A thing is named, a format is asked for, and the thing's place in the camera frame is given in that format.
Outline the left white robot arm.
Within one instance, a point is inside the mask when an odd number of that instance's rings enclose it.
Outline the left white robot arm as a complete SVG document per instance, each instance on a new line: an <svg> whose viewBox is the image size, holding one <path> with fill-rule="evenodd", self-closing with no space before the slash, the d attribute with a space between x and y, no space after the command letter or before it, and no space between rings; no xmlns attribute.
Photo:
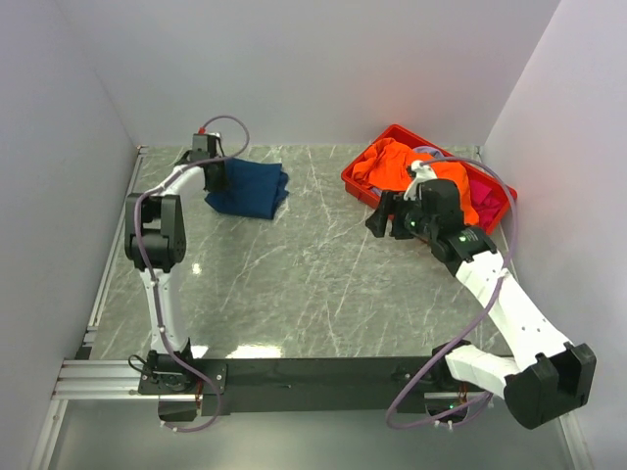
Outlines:
<svg viewBox="0 0 627 470"><path fill-rule="evenodd" d="M142 360L144 394L182 394L202 381L180 306L179 270L187 250L183 209L196 194L225 187L223 157L221 136L200 130L163 181L126 197L124 253L139 272L151 324L151 349Z"/></svg>

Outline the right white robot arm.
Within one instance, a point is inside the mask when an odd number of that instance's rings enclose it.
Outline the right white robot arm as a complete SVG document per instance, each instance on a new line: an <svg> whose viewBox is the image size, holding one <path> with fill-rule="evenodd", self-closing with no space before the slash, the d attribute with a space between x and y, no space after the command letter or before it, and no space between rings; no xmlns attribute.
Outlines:
<svg viewBox="0 0 627 470"><path fill-rule="evenodd" d="M489 235L465 223L453 181L432 179L413 182L404 192L385 190L365 225L377 238L390 234L425 242L484 308L466 329L490 318L511 352L509 357L483 352L458 334L409 379L389 406L388 417L427 375L443 391L462 382L482 389L483 400L504 400L514 419L529 430L588 402L597 365L594 352L558 331L514 279Z"/></svg>

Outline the blue mickey t shirt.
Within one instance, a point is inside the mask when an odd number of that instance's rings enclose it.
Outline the blue mickey t shirt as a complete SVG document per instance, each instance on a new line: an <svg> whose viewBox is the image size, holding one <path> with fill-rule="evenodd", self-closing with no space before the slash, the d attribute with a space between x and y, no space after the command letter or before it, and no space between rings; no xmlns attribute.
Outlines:
<svg viewBox="0 0 627 470"><path fill-rule="evenodd" d="M273 220L289 196L289 176L281 163L262 164L240 159L225 163L227 187L206 196L216 212L249 218Z"/></svg>

